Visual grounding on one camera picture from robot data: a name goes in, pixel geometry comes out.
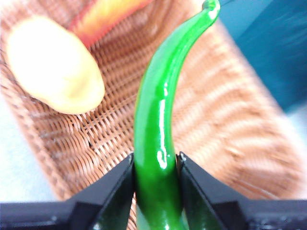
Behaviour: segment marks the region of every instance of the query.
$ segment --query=white surface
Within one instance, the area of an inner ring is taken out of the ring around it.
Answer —
[[[0,202],[47,200],[55,196],[0,95]]]

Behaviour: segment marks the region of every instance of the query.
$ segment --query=green chili pepper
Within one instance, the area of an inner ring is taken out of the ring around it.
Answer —
[[[218,0],[184,22],[158,48],[142,79],[134,123],[137,225],[140,230],[183,230],[171,132],[177,80],[190,48],[216,20]]]

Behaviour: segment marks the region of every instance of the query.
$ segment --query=wicker basket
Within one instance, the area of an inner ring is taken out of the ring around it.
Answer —
[[[102,177],[133,151],[134,104],[159,44],[199,11],[186,0],[155,0],[120,22],[90,51],[106,84],[93,112],[64,115],[30,97],[6,64],[11,27],[32,14],[63,26],[87,0],[29,0],[1,12],[1,89],[59,199]],[[176,150],[252,198],[291,198],[301,184],[298,156],[279,129],[279,109],[217,22],[195,44],[178,83]],[[135,229],[135,200],[128,228]]]

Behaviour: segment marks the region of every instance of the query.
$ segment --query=yellow potato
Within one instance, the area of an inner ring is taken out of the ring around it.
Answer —
[[[65,114],[96,108],[105,87],[98,65],[73,33],[43,16],[17,24],[7,41],[8,62],[20,86]]]

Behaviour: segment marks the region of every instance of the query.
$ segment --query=toy food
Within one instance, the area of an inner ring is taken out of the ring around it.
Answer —
[[[75,17],[70,30],[89,47],[120,20],[149,2],[151,0],[93,0]]]
[[[18,23],[6,50],[20,86],[56,111],[80,114],[100,104],[105,87],[96,61],[76,35],[51,19]]]
[[[134,117],[137,225],[140,230],[183,230],[171,118],[177,80],[190,48],[216,20],[218,0],[177,28],[158,48],[139,89]]]

